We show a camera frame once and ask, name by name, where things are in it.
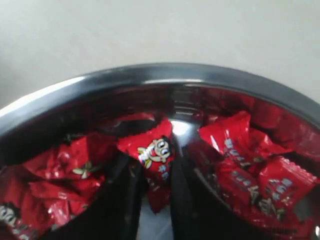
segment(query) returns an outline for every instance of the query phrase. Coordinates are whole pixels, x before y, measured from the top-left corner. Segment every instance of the cartoon boy logo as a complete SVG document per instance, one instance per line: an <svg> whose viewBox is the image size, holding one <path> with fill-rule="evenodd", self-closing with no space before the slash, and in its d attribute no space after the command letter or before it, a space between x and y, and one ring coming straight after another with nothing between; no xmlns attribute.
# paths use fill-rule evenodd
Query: cartoon boy logo
<svg viewBox="0 0 320 240"><path fill-rule="evenodd" d="M21 218L20 209L12 202L3 202L0 204L0 222L15 228L17 220Z"/></svg>
<svg viewBox="0 0 320 240"><path fill-rule="evenodd" d="M166 136L162 136L160 139L153 140L147 148L138 147L137 151L139 161L146 169L149 169L152 162L165 163L167 161L171 155L170 140Z"/></svg>

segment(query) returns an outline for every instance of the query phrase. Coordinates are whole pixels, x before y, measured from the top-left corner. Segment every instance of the white wall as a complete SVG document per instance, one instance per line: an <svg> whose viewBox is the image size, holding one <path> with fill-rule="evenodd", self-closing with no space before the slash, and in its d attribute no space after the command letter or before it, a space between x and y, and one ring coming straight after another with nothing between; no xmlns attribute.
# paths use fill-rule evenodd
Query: white wall
<svg viewBox="0 0 320 240"><path fill-rule="evenodd" d="M95 70L221 65L320 102L319 0L1 0L0 107Z"/></svg>

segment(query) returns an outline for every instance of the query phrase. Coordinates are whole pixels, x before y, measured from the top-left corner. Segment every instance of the white surface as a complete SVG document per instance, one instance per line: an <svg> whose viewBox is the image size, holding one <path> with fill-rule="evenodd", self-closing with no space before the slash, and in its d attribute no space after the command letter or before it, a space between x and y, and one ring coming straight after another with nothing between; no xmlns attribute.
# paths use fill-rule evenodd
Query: white surface
<svg viewBox="0 0 320 240"><path fill-rule="evenodd" d="M188 62L320 102L319 0L1 0L0 107L83 73Z"/></svg>

